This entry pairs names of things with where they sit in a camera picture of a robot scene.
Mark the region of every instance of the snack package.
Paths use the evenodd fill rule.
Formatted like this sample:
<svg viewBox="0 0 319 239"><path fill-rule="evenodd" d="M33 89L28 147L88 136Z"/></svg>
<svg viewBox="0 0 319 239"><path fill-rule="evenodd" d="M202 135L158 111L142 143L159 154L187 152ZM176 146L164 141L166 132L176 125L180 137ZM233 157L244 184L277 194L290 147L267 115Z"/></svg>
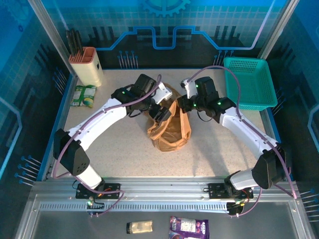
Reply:
<svg viewBox="0 0 319 239"><path fill-rule="evenodd" d="M96 86L76 86L71 106L93 107Z"/></svg>
<svg viewBox="0 0 319 239"><path fill-rule="evenodd" d="M169 239L209 239L208 220L171 217Z"/></svg>

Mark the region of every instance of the purple snack bag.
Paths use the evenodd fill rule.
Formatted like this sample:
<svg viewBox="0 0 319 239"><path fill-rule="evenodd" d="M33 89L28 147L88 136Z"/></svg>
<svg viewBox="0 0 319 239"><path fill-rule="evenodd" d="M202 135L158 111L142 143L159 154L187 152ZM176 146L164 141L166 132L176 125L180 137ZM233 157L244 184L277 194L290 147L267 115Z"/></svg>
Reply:
<svg viewBox="0 0 319 239"><path fill-rule="evenodd" d="M169 239L209 239L208 220L171 217Z"/></svg>

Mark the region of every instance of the knife block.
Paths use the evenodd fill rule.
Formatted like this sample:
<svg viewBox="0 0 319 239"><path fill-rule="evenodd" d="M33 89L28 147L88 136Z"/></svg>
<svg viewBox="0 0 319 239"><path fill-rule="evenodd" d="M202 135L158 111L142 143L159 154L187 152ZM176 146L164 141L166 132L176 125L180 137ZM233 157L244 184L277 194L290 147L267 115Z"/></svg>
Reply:
<svg viewBox="0 0 319 239"><path fill-rule="evenodd" d="M83 56L81 56L80 51L75 56L70 55L69 63L84 86L102 85L103 71L96 49L83 47L83 50Z"/></svg>

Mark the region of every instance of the glass panel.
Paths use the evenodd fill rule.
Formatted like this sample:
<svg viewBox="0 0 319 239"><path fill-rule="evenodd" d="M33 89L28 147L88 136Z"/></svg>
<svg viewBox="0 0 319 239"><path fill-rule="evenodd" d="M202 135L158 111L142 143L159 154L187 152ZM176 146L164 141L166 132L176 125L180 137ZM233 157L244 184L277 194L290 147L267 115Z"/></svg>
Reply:
<svg viewBox="0 0 319 239"><path fill-rule="evenodd" d="M272 108L283 143L292 149L293 176L299 189L318 193L319 167L319 2L300 0L267 61L278 105ZM315 197L304 199L312 206ZM307 208L308 216L318 207Z"/></svg>
<svg viewBox="0 0 319 239"><path fill-rule="evenodd" d="M257 57L286 0L43 3L66 45L65 30L79 30L102 68L189 68L221 65L230 55Z"/></svg>
<svg viewBox="0 0 319 239"><path fill-rule="evenodd" d="M69 73L26 0L0 1L0 24L0 232L14 238Z"/></svg>

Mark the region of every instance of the brown paper bag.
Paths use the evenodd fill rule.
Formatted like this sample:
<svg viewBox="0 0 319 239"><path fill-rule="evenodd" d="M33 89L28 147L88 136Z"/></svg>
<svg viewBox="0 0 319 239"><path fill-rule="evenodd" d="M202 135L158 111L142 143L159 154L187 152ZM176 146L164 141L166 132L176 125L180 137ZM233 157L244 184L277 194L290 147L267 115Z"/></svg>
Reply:
<svg viewBox="0 0 319 239"><path fill-rule="evenodd" d="M167 107L171 116L160 125L153 121L153 126L148 129L148 136L156 148L169 152L179 150L188 142L191 129L187 113L183 113L177 105L180 94L169 84L165 86L172 90L173 95L168 101L162 101L161 106Z"/></svg>

